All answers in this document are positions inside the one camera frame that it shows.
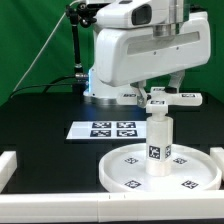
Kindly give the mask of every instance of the white plastic part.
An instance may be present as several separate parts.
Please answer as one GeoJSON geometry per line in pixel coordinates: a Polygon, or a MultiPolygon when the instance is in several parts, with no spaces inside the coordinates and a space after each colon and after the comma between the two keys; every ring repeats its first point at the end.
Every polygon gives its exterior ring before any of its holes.
{"type": "Polygon", "coordinates": [[[224,191],[0,195],[0,223],[224,218],[224,191]]]}
{"type": "Polygon", "coordinates": [[[174,144],[171,150],[170,175],[155,177],[145,171],[146,144],[117,148],[101,159],[100,181],[109,192],[188,192],[219,189],[222,173],[207,154],[174,144]]]}
{"type": "Polygon", "coordinates": [[[0,192],[17,168],[16,152],[3,152],[0,156],[0,192]]]}
{"type": "Polygon", "coordinates": [[[146,173],[152,176],[167,176],[171,173],[171,145],[173,143],[173,119],[147,119],[146,131],[146,173]]]}
{"type": "Polygon", "coordinates": [[[132,0],[122,4],[122,0],[100,9],[97,12],[97,24],[102,27],[135,28],[159,24],[169,17],[169,0],[132,0]],[[143,25],[133,25],[132,13],[141,6],[150,6],[151,19],[143,25]]]}
{"type": "Polygon", "coordinates": [[[222,179],[224,180],[224,149],[221,147],[214,147],[210,149],[210,156],[222,171],[222,179]]]}
{"type": "Polygon", "coordinates": [[[210,29],[207,13],[194,13],[180,34],[154,38],[153,28],[103,29],[96,43],[96,68],[101,81],[126,85],[207,63],[210,29]]]}

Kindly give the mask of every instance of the white circular tray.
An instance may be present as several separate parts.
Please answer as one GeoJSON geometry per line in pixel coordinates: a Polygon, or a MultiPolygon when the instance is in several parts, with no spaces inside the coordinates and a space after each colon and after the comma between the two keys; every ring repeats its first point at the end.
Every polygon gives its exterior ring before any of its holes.
{"type": "Polygon", "coordinates": [[[171,159],[171,174],[155,177],[145,171],[145,143],[117,148],[101,159],[100,182],[109,192],[219,189],[221,170],[207,154],[173,144],[171,159]]]}

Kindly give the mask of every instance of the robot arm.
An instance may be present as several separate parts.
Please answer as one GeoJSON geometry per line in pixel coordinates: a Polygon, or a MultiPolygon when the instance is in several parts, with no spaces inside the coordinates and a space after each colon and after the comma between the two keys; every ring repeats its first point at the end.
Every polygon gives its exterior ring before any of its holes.
{"type": "Polygon", "coordinates": [[[105,27],[96,43],[99,79],[120,86],[207,63],[207,13],[185,22],[185,9],[184,0],[118,0],[99,10],[97,24],[105,27]]]}
{"type": "Polygon", "coordinates": [[[99,79],[111,86],[170,74],[207,63],[210,29],[207,13],[194,13],[174,36],[156,38],[152,27],[103,29],[96,43],[99,79]]]}

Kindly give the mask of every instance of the white block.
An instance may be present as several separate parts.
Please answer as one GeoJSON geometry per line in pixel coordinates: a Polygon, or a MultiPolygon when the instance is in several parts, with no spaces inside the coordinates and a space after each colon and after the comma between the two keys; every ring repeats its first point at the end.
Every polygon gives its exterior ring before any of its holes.
{"type": "Polygon", "coordinates": [[[224,149],[221,147],[211,148],[210,156],[213,158],[219,169],[222,171],[222,179],[224,180],[224,149]]]}
{"type": "Polygon", "coordinates": [[[0,156],[0,192],[17,168],[16,152],[4,152],[0,156]]]}

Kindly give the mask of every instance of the white robot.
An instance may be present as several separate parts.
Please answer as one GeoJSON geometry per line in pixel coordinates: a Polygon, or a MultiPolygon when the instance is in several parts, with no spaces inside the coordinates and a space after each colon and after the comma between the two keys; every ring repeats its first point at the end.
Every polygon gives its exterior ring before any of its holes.
{"type": "Polygon", "coordinates": [[[179,93],[184,70],[207,63],[210,29],[206,12],[190,13],[184,0],[117,0],[97,12],[95,68],[106,85],[131,85],[135,95],[119,104],[138,104],[147,119],[146,144],[128,145],[105,155],[100,181],[110,192],[219,189],[221,171],[206,154],[174,145],[169,105],[199,106],[198,93],[179,93]],[[171,74],[169,88],[146,79],[171,74]]]}

